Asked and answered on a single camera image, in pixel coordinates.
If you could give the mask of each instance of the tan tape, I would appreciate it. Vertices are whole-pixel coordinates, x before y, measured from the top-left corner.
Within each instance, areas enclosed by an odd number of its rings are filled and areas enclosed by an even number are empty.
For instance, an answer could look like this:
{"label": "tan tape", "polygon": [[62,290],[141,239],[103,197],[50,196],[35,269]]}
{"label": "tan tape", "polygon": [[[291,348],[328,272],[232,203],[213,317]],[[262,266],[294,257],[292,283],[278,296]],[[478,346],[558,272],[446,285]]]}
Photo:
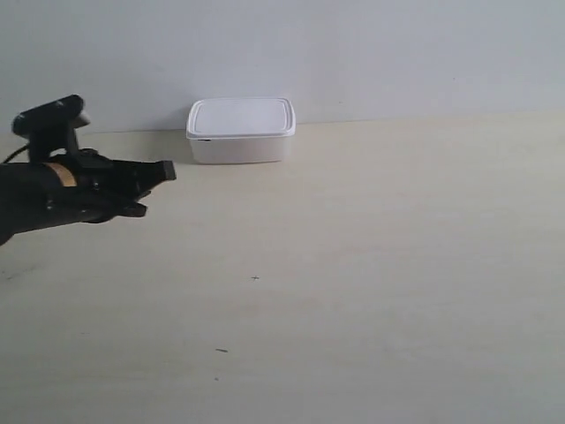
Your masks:
{"label": "tan tape", "polygon": [[61,163],[45,163],[49,166],[61,180],[63,187],[76,187],[77,179],[72,175],[72,172],[67,170]]}

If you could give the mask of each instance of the white plastic container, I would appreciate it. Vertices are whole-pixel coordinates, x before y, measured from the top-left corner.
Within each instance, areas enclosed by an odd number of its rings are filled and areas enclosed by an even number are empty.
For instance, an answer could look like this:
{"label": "white plastic container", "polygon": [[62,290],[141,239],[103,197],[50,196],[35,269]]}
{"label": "white plastic container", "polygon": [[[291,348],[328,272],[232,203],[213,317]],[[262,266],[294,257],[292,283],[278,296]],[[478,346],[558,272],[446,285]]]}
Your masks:
{"label": "white plastic container", "polygon": [[278,162],[295,131],[290,101],[272,97],[200,100],[186,125],[198,163]]}

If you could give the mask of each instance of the black cable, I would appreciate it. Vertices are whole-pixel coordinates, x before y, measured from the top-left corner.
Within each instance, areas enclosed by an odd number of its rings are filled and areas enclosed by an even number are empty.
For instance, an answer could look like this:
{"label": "black cable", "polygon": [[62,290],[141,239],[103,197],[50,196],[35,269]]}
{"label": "black cable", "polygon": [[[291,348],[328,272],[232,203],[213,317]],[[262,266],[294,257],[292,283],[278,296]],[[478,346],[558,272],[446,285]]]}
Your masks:
{"label": "black cable", "polygon": [[12,153],[12,154],[9,155],[8,157],[6,157],[2,163],[11,162],[11,160],[12,160],[14,157],[16,157],[17,155],[19,155],[20,153],[25,152],[25,151],[28,150],[28,149],[29,149],[29,144],[26,144],[25,146],[19,148],[19,149],[16,150],[14,153]]}

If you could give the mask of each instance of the container lid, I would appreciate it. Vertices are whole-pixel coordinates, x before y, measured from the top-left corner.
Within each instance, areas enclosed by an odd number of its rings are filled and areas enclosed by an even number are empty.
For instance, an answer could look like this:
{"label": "container lid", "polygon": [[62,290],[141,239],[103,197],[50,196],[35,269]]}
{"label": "container lid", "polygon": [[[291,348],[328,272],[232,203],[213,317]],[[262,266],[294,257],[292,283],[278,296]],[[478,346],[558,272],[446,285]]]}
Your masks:
{"label": "container lid", "polygon": [[186,125],[191,140],[288,137],[295,131],[290,101],[267,97],[200,100]]}

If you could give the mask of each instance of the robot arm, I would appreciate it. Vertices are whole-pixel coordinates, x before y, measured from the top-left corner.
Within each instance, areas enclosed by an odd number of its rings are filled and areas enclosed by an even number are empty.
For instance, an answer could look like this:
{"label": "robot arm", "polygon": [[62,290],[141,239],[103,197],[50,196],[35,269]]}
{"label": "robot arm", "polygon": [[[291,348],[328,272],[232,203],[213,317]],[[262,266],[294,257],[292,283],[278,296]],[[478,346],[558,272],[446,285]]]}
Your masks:
{"label": "robot arm", "polygon": [[176,179],[171,161],[116,161],[79,148],[75,129],[89,124],[83,108],[71,95],[14,119],[13,132],[28,139],[29,163],[0,164],[0,246],[21,232],[144,216],[138,201]]}

